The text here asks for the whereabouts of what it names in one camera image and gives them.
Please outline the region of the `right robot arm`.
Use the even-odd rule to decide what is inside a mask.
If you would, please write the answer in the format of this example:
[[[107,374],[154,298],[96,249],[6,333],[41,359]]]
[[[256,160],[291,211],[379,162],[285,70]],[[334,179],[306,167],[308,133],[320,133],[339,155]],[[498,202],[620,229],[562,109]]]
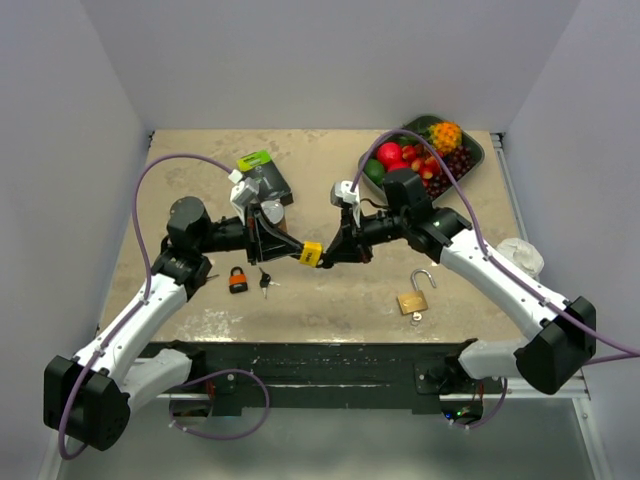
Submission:
[[[466,393],[484,378],[516,377],[553,395],[593,357],[595,341],[584,330],[595,327],[596,311],[588,300],[569,301],[506,261],[468,220],[434,206],[413,171],[391,172],[383,187],[386,208],[364,215],[358,188],[350,181],[334,184],[330,199],[341,210],[341,224],[322,267],[367,263],[374,246],[403,238],[477,288],[523,335],[520,341],[466,341],[436,373],[452,390]]]

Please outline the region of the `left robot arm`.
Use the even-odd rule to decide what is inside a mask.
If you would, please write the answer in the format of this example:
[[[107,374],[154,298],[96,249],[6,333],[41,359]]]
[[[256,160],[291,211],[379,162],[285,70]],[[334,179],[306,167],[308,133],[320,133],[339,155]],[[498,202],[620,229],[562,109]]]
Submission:
[[[207,380],[205,356],[173,342],[143,365],[136,360],[159,328],[203,287],[208,254],[244,250],[250,263],[300,258],[304,245],[269,221],[260,205],[244,217],[214,222],[203,202],[184,197],[170,208],[161,253],[127,307],[72,358],[54,357],[44,372],[44,422],[58,433],[61,456],[72,459],[66,440],[104,451],[119,439],[131,415],[160,393],[200,390]]]

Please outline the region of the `yellow black padlock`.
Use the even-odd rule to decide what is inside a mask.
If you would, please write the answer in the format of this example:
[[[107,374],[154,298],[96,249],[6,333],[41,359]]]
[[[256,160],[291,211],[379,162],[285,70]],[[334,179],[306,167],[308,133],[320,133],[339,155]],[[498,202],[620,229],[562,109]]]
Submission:
[[[305,241],[299,257],[299,263],[316,268],[323,255],[323,246],[318,242]]]

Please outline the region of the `orange padlock key bunch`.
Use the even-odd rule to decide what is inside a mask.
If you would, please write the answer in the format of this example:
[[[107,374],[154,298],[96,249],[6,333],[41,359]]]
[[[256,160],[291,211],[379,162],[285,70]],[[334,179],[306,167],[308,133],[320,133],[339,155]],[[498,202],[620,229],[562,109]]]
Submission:
[[[259,268],[259,271],[261,274],[261,277],[259,280],[259,286],[262,291],[263,298],[267,299],[269,288],[272,286],[279,286],[279,283],[275,282],[272,279],[272,276],[268,272],[266,272],[262,267]]]

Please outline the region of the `brass padlock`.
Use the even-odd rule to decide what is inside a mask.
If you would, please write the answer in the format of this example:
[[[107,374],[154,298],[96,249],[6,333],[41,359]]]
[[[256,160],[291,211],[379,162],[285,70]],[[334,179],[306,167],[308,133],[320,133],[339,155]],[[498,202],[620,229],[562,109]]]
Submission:
[[[400,294],[397,297],[397,303],[400,309],[400,312],[403,315],[412,315],[420,316],[423,311],[428,309],[428,303],[424,292],[419,288],[417,276],[425,275],[431,287],[436,289],[437,283],[433,277],[433,275],[426,269],[416,269],[410,275],[410,282],[412,285],[412,290],[408,293]]]

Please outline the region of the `orange black padlock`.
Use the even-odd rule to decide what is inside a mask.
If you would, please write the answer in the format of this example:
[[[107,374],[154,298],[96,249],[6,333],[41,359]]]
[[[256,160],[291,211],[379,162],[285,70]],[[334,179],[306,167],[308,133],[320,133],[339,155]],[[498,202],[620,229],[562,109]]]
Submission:
[[[230,270],[228,288],[231,294],[238,294],[248,290],[247,278],[240,266],[234,266]]]

